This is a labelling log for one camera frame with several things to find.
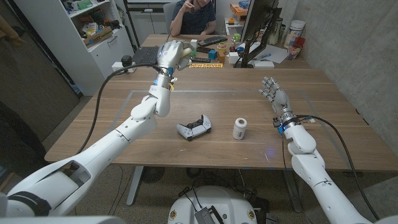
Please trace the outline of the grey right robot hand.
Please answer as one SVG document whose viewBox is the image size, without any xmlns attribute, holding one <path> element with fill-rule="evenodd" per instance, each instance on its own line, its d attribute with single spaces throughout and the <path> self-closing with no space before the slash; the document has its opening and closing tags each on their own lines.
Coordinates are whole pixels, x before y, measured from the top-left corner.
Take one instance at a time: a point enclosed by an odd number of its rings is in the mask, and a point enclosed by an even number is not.
<svg viewBox="0 0 398 224">
<path fill-rule="evenodd" d="M 294 119 L 295 115 L 292 112 L 289 97 L 285 91 L 281 89 L 278 82 L 272 77 L 264 77 L 261 83 L 262 89 L 260 89 L 259 92 L 271 102 L 272 109 L 279 118 L 279 121 L 283 124 Z"/>
</svg>

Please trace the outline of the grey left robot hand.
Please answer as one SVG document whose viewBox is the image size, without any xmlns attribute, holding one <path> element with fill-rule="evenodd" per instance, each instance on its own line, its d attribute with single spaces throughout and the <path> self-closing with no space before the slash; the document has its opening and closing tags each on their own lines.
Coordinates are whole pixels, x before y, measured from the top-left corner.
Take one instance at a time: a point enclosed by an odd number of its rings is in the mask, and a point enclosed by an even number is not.
<svg viewBox="0 0 398 224">
<path fill-rule="evenodd" d="M 191 64 L 190 54 L 194 47 L 189 42 L 173 40 L 159 47 L 157 66 L 162 73 L 172 76 L 176 70 L 183 70 Z"/>
</svg>

